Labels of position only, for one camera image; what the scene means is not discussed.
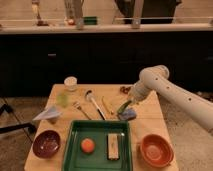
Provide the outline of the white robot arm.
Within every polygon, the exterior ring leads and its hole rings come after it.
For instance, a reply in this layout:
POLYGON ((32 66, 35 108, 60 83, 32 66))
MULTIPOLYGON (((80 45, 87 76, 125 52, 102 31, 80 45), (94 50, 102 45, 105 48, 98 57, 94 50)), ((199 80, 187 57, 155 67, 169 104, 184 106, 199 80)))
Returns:
POLYGON ((139 80, 131 87, 128 99, 132 103, 145 100, 152 90, 186 112, 203 129, 213 135, 213 103, 193 94, 169 80, 164 65, 147 67, 140 71, 139 80))

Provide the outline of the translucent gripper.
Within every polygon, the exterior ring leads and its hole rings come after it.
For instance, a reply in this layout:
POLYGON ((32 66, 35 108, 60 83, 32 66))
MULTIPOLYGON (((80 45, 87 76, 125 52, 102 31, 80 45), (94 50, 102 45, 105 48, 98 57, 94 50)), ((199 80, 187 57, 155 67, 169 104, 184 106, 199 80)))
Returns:
POLYGON ((131 105, 138 104, 139 102, 146 99, 148 89, 142 82, 136 82, 128 93, 128 100, 131 105))

